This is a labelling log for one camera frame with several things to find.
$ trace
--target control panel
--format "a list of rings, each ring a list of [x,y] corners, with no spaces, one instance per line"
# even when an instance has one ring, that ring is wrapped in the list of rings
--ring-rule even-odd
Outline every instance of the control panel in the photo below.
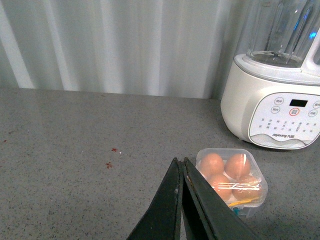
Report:
[[[303,148],[320,134],[320,96],[268,95],[257,104],[248,131],[250,140],[263,147]]]

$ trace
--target gray countertop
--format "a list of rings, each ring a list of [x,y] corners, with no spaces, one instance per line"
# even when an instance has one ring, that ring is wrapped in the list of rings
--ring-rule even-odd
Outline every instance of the gray countertop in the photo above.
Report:
[[[0,88],[0,239],[125,239],[172,159],[204,148],[255,157],[268,194],[243,221],[262,239],[320,239],[320,140],[241,141],[218,100],[16,88]]]

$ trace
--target egg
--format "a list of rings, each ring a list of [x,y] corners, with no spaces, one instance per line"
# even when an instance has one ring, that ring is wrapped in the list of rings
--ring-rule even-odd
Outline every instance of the egg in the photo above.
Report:
[[[206,177],[222,174],[224,172],[224,161],[216,153],[209,153],[201,159],[199,171]]]
[[[223,174],[212,175],[207,179],[222,200],[227,201],[232,193],[229,179]]]
[[[224,171],[232,179],[238,180],[242,176],[249,175],[250,161],[246,154],[235,154],[225,163]]]
[[[259,198],[262,194],[262,185],[254,176],[243,176],[233,186],[232,194],[239,201]]]

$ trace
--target glass jug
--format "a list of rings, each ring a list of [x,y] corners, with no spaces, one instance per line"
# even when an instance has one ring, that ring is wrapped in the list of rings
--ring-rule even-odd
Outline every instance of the glass jug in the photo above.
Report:
[[[320,28],[320,0],[264,0],[255,16],[247,56],[300,68]]]

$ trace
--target clear plastic box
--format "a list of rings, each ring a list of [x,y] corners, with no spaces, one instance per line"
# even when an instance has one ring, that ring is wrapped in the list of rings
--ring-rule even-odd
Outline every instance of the clear plastic box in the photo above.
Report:
[[[196,156],[195,167],[239,216],[252,217],[266,199],[268,184],[254,157],[245,149],[203,149]]]

